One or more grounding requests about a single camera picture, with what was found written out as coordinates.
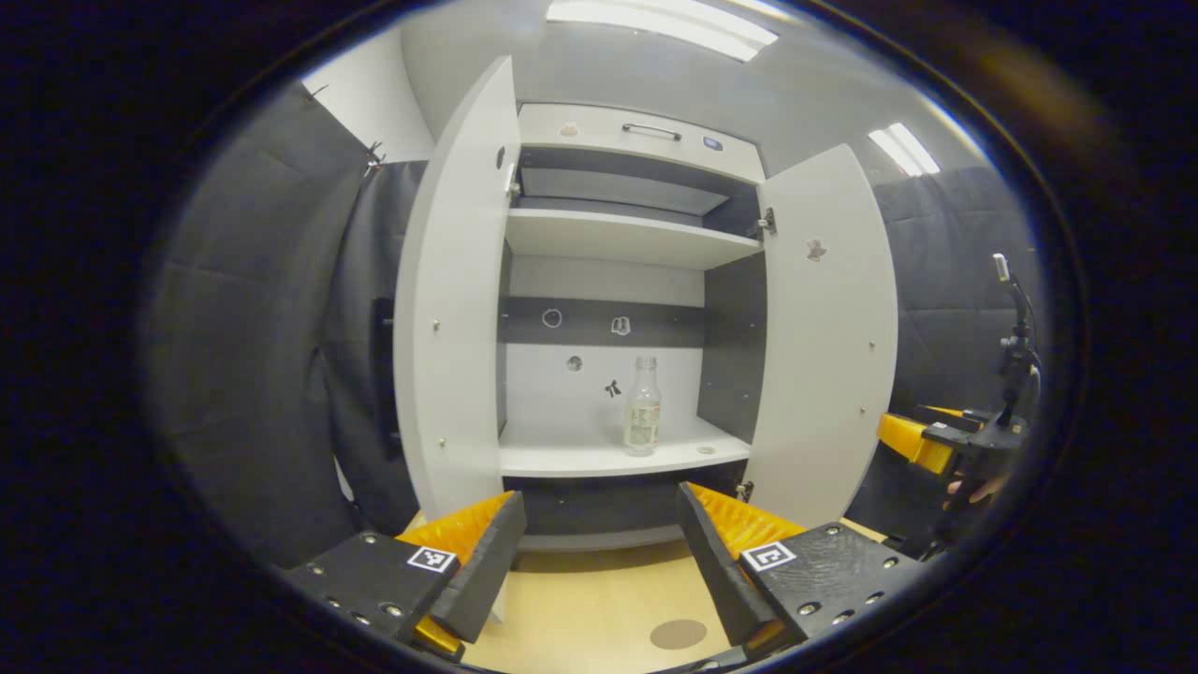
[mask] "dark gray panel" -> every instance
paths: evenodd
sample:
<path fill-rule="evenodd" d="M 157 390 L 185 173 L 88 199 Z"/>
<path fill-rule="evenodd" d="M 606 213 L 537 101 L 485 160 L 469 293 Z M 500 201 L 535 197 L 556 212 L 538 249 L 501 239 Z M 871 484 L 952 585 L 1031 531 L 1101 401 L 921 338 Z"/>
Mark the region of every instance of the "dark gray panel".
<path fill-rule="evenodd" d="M 616 175 L 685 184 L 686 187 L 694 187 L 703 192 L 714 192 L 725 196 L 732 196 L 745 189 L 755 189 L 752 183 L 742 182 L 734 177 L 709 172 L 703 169 L 647 157 L 604 152 L 601 150 L 526 146 L 520 152 L 520 168 L 557 168 L 612 172 Z"/>
<path fill-rule="evenodd" d="M 504 478 L 503 488 L 524 492 L 531 536 L 628 533 L 678 524 L 678 482 L 732 496 L 748 463 L 617 478 Z"/>
<path fill-rule="evenodd" d="M 703 226 L 703 218 L 679 213 L 676 211 L 664 211 L 648 206 L 634 206 L 631 204 L 616 204 L 612 201 L 594 201 L 591 199 L 558 199 L 553 196 L 518 196 L 512 204 L 513 208 L 555 208 L 563 211 L 582 211 L 588 213 L 609 213 L 616 215 L 643 217 L 660 219 L 674 224 L 689 226 Z"/>
<path fill-rule="evenodd" d="M 613 534 L 586 534 L 580 536 L 525 536 L 520 539 L 520 552 L 544 553 L 587 553 L 597 551 L 617 551 L 652 546 L 682 539 L 682 528 L 677 524 L 634 529 Z"/>
<path fill-rule="evenodd" d="M 562 312 L 558 327 L 541 321 L 546 309 Z M 674 304 L 510 297 L 503 341 L 520 345 L 577 345 L 588 347 L 703 347 L 703 309 Z M 616 334 L 611 321 L 628 316 L 631 332 Z"/>
<path fill-rule="evenodd" d="M 698 417 L 752 444 L 766 374 L 766 253 L 703 273 Z"/>
<path fill-rule="evenodd" d="M 508 424 L 508 345 L 503 340 L 503 323 L 508 320 L 508 304 L 512 296 L 512 245 L 503 242 L 503 261 L 500 262 L 500 312 L 496 317 L 495 341 L 495 418 L 498 420 L 500 436 Z"/>

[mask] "bottle label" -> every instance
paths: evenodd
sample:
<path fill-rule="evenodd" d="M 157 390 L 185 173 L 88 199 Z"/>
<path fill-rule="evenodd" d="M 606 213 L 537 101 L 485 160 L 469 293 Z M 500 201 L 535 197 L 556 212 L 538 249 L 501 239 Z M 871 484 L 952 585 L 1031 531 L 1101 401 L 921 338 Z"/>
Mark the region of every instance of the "bottle label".
<path fill-rule="evenodd" d="M 658 419 L 661 406 L 652 408 L 633 408 L 629 411 L 628 442 L 630 445 L 645 447 L 658 444 Z"/>

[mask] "fluorescent light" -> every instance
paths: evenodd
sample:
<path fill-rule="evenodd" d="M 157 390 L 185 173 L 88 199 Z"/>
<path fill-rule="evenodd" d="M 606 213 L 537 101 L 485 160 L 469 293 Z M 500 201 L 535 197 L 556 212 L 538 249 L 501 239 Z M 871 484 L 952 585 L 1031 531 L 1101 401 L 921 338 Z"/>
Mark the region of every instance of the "fluorescent light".
<path fill-rule="evenodd" d="M 766 14 L 767 17 L 774 17 L 775 19 L 782 19 L 782 20 L 794 20 L 794 17 L 787 14 L 786 12 L 779 10 L 778 7 L 770 5 L 769 2 L 762 2 L 761 0 L 728 0 L 728 1 L 740 5 L 742 7 L 756 10 Z"/>
<path fill-rule="evenodd" d="M 932 156 L 920 145 L 919 140 L 915 140 L 915 136 L 912 135 L 910 130 L 907 130 L 907 127 L 902 122 L 890 125 L 890 134 L 910 152 L 912 157 L 915 157 L 915 160 L 919 162 L 919 168 L 924 169 L 924 172 L 940 172 L 940 166 L 936 165 Z"/>
<path fill-rule="evenodd" d="M 740 61 L 757 55 L 778 35 L 694 0 L 555 0 L 549 22 L 618 25 L 684 40 Z"/>
<path fill-rule="evenodd" d="M 898 142 L 887 134 L 887 132 L 871 130 L 870 140 L 876 142 L 878 147 L 882 147 L 883 152 L 890 154 L 890 158 L 894 159 L 895 163 L 898 164 L 898 168 L 901 168 L 907 175 L 924 175 L 924 171 L 919 170 L 915 160 L 912 159 L 910 156 L 898 146 Z"/>

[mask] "open cabinet door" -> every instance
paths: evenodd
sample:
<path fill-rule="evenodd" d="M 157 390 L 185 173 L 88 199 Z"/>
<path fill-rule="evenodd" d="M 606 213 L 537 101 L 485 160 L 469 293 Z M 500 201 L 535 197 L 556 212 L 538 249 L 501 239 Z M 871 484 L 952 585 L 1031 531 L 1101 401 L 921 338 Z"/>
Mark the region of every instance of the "open cabinet door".
<path fill-rule="evenodd" d="M 898 340 L 894 265 L 865 172 L 839 145 L 757 187 L 766 374 L 745 474 L 752 504 L 803 527 L 840 520 L 877 447 Z"/>
<path fill-rule="evenodd" d="M 395 407 L 428 521 L 502 492 L 496 324 L 520 157 L 512 59 L 483 72 L 429 159 L 395 281 Z"/>

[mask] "drawer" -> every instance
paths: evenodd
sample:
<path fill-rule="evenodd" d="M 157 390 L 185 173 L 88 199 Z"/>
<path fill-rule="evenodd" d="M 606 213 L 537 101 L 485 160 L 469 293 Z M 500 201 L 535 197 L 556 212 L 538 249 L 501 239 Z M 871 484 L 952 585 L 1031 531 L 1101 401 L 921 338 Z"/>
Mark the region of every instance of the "drawer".
<path fill-rule="evenodd" d="M 526 147 L 600 150 L 672 162 L 752 184 L 766 181 L 756 145 L 692 123 L 616 108 L 558 103 L 525 103 L 519 121 Z M 625 130 L 625 125 L 641 126 Z M 577 132 L 569 135 L 574 128 Z M 704 139 L 721 148 L 708 146 Z"/>

